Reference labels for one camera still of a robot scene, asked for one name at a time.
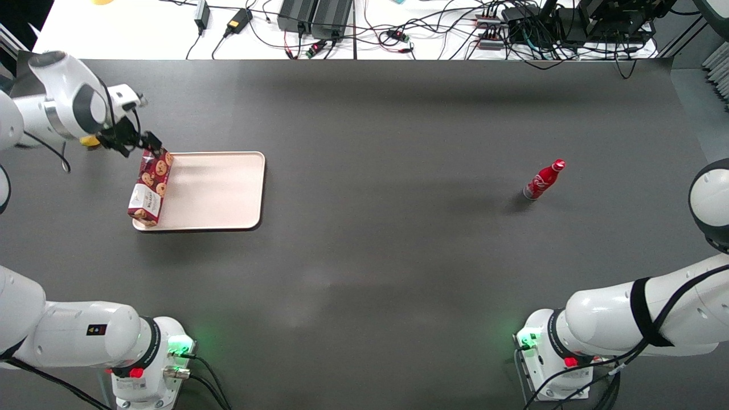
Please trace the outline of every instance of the red light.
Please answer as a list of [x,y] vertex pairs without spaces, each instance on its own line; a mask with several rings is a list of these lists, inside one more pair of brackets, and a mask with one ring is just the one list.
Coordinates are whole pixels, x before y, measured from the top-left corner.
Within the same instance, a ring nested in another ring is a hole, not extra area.
[[129,377],[131,377],[133,379],[139,379],[142,376],[142,374],[144,374],[143,368],[137,367],[137,368],[133,368],[133,369],[129,370]]

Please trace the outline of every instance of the bottle cap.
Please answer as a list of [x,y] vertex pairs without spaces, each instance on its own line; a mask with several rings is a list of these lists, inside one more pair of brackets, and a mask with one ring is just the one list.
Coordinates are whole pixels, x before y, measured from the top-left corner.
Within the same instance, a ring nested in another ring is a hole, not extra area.
[[564,160],[556,160],[552,164],[552,169],[559,172],[564,169]]

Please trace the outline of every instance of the cookie package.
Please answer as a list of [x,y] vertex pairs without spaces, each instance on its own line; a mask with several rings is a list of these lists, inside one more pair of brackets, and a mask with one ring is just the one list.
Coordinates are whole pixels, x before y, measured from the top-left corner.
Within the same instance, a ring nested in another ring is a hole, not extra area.
[[134,185],[127,213],[146,226],[156,226],[160,222],[172,161],[172,154],[164,148],[160,149],[159,158],[155,158],[149,150],[144,150],[141,156],[139,178]]

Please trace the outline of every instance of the warning sticker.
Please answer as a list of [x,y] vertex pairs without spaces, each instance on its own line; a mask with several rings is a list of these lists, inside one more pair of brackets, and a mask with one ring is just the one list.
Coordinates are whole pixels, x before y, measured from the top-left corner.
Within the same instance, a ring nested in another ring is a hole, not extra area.
[[117,389],[119,390],[143,390],[147,388],[147,380],[142,377],[140,379],[117,379]]

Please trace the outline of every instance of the tray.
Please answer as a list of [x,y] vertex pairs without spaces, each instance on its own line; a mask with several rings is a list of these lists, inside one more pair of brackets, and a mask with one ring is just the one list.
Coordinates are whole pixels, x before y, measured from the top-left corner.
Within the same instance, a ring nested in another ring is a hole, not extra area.
[[172,152],[160,222],[138,231],[253,228],[261,218],[266,158],[251,152]]

